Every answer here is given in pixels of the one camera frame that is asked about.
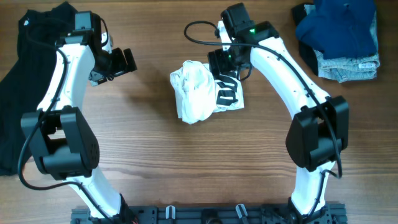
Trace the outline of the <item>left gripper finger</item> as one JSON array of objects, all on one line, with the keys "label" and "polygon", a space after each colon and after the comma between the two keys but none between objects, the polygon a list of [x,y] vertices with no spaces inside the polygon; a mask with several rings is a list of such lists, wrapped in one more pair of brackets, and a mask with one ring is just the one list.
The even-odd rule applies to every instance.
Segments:
[{"label": "left gripper finger", "polygon": [[111,54],[111,74],[118,77],[126,73],[127,62],[123,51],[120,48],[112,50]]},{"label": "left gripper finger", "polygon": [[126,59],[126,68],[125,71],[126,72],[133,72],[135,70],[137,70],[137,65],[136,62],[134,60],[133,54],[131,52],[131,49],[124,49],[124,56]]}]

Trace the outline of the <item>white t-shirt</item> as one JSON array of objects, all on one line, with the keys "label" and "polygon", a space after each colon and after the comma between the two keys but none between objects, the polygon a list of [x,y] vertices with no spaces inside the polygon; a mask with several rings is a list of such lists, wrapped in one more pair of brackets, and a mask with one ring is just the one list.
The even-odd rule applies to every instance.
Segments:
[{"label": "white t-shirt", "polygon": [[214,77],[207,63],[185,61],[170,74],[178,118],[193,124],[213,113],[243,109],[243,88],[236,75],[232,71]]}]

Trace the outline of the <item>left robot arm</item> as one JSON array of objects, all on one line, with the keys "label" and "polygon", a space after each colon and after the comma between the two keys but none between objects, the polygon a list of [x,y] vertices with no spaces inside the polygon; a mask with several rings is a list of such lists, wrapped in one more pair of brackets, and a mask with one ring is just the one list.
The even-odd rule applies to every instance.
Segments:
[{"label": "left robot arm", "polygon": [[36,111],[22,116],[26,139],[21,152],[30,151],[38,170],[57,183],[28,183],[22,164],[18,165],[19,180],[38,191],[70,186],[88,206],[92,223],[137,223],[136,214],[102,173],[98,140],[81,112],[87,84],[97,86],[136,70],[131,49],[113,48],[108,33],[84,26],[53,44],[28,40],[52,49],[56,64]]}]

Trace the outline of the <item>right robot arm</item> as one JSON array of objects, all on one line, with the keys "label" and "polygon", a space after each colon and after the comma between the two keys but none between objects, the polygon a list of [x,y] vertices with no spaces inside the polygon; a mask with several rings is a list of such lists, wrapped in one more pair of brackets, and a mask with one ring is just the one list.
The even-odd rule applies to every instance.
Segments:
[{"label": "right robot arm", "polygon": [[329,219],[324,199],[329,176],[343,175],[341,152],[348,145],[348,102],[317,86],[265,21],[219,21],[219,50],[208,54],[212,74],[257,69],[269,81],[292,118],[285,145],[297,166],[294,191],[285,216],[291,223]]}]

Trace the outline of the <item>dark folded garment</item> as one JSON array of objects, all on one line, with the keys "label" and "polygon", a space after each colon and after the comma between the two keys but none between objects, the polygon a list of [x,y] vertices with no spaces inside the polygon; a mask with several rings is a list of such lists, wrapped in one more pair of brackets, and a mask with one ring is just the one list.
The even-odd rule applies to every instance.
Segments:
[{"label": "dark folded garment", "polygon": [[313,47],[311,47],[305,40],[305,35],[308,34],[310,25],[307,22],[307,16],[314,9],[314,5],[309,2],[301,3],[291,9],[294,24],[296,25],[296,38],[298,39],[298,52],[303,61],[311,69],[311,71],[318,75],[318,60]]}]

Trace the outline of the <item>black garment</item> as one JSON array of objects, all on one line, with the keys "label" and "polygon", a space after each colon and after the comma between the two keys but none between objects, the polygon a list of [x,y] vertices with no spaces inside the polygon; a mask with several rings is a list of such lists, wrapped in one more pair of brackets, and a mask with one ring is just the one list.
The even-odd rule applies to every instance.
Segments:
[{"label": "black garment", "polygon": [[21,129],[24,113],[33,112],[52,79],[57,56],[28,41],[27,37],[53,45],[61,33],[74,28],[77,10],[63,2],[51,11],[28,10],[19,20],[17,62],[1,81],[1,175],[16,175],[25,142]]}]

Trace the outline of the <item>blue folded shirt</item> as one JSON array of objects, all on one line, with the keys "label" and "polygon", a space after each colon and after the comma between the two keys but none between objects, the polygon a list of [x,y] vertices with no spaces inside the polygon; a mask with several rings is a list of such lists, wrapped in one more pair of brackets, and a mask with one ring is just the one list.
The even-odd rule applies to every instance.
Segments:
[{"label": "blue folded shirt", "polygon": [[376,5],[371,0],[316,0],[307,16],[305,40],[323,58],[367,57],[376,53],[369,32]]}]

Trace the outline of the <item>folded light denim jeans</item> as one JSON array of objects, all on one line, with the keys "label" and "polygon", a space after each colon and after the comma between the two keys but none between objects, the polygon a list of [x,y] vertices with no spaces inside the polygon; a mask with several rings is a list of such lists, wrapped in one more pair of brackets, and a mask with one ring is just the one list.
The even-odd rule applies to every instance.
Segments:
[{"label": "folded light denim jeans", "polygon": [[312,72],[320,78],[336,80],[339,83],[372,80],[377,77],[377,70],[380,67],[376,12],[369,32],[373,38],[376,53],[368,57],[324,59],[320,51],[301,42],[299,43],[299,54]]}]

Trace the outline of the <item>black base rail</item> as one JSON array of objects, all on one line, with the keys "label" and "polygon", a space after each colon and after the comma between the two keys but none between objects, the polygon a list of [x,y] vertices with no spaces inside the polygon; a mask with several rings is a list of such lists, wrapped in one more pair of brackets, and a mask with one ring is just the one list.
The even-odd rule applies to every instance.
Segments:
[{"label": "black base rail", "polygon": [[[136,219],[126,223],[298,223],[289,210],[287,204],[264,204],[261,206],[243,207],[239,204],[234,207],[155,207],[135,206],[129,207]],[[322,212],[308,223],[329,223],[347,224],[345,204],[326,204]],[[99,222],[98,219],[90,217],[88,209],[73,209],[70,223],[110,223],[106,219]]]}]

